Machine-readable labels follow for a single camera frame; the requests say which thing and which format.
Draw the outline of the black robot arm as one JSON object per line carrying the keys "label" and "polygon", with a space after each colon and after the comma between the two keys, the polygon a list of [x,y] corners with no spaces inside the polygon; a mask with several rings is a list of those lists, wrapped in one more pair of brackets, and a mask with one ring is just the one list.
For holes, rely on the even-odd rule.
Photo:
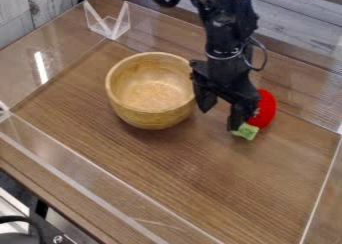
{"label": "black robot arm", "polygon": [[192,84],[203,113],[222,98],[231,104],[230,131],[254,116],[260,95],[250,81],[258,15],[251,0],[191,0],[206,32],[206,60],[192,60]]}

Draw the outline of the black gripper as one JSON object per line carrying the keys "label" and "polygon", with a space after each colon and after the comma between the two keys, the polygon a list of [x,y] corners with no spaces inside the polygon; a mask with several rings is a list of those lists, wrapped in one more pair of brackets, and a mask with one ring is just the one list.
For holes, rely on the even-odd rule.
{"label": "black gripper", "polygon": [[230,58],[192,60],[191,79],[198,107],[207,113],[222,98],[231,104],[227,129],[236,131],[255,116],[260,95],[250,80],[252,52]]}

